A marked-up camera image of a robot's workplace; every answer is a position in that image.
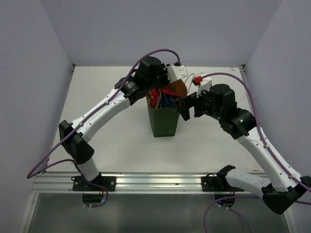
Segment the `pink snack packet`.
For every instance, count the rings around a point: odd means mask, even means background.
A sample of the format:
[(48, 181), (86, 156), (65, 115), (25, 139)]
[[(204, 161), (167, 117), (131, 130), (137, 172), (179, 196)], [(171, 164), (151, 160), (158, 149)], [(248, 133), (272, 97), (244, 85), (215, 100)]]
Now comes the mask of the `pink snack packet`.
[(179, 97), (180, 97), (177, 93), (175, 93), (175, 92), (173, 92), (173, 91), (171, 91), (171, 90), (165, 89), (165, 88), (162, 88), (162, 89), (161, 89), (161, 92), (164, 93), (164, 94), (173, 96), (173, 97), (175, 97), (175, 98), (179, 98)]

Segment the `blue Burts chips bag front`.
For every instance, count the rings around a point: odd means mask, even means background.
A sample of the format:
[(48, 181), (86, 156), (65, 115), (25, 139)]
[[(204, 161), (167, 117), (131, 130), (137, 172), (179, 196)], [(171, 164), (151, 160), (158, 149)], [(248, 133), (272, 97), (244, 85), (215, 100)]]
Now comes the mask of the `blue Burts chips bag front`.
[(171, 100), (171, 95), (166, 94), (166, 93), (162, 93), (161, 94), (161, 102), (159, 105), (159, 108), (173, 108), (175, 107), (175, 103)]

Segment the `large red white chips bag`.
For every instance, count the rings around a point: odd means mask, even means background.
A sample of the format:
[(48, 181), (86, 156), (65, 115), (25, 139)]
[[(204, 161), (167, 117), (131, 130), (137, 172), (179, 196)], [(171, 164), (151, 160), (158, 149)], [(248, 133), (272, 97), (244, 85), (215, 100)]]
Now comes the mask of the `large red white chips bag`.
[(161, 91), (159, 89), (152, 89), (146, 94), (148, 105), (157, 109), (161, 103)]

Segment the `green paper bag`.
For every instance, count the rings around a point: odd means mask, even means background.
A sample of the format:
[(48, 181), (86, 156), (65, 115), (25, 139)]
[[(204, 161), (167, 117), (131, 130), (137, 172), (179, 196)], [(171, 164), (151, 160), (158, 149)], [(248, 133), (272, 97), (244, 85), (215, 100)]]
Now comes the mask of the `green paper bag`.
[(177, 93), (180, 96), (179, 98), (175, 98), (173, 96), (171, 97), (171, 100), (175, 103), (175, 107), (153, 109), (147, 104), (150, 126), (155, 138), (175, 136), (179, 120), (177, 108), (181, 104), (181, 98), (185, 97), (188, 93), (189, 88), (186, 87), (186, 82), (189, 78), (190, 76), (187, 76), (163, 87)]

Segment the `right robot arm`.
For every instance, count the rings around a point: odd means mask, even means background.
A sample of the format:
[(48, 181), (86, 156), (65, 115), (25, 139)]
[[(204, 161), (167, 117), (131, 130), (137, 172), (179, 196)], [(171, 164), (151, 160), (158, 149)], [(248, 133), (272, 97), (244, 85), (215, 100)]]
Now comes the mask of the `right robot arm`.
[(181, 100), (177, 109), (184, 120), (207, 115), (217, 120), (221, 128), (237, 140), (253, 156), (266, 174), (266, 178), (252, 175), (227, 165), (216, 174), (214, 184), (221, 190), (231, 187), (250, 192), (263, 199), (266, 206), (276, 214), (284, 213), (306, 193), (311, 186), (310, 176), (301, 176), (286, 163), (279, 153), (279, 165), (271, 156), (274, 149), (257, 130), (255, 117), (247, 110), (237, 107), (235, 92), (227, 84), (216, 84), (200, 94), (192, 93)]

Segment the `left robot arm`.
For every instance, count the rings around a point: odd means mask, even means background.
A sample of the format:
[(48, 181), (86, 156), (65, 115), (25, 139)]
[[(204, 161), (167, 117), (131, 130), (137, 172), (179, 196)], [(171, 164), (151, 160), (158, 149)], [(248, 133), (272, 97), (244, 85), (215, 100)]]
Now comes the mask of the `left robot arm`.
[(71, 123), (63, 120), (59, 124), (62, 146), (75, 161), (89, 190), (97, 190), (101, 185), (100, 172), (92, 158), (94, 149), (89, 141), (115, 115), (144, 98), (152, 89), (169, 83), (168, 66), (148, 56), (134, 66), (126, 77), (121, 78), (91, 110)]

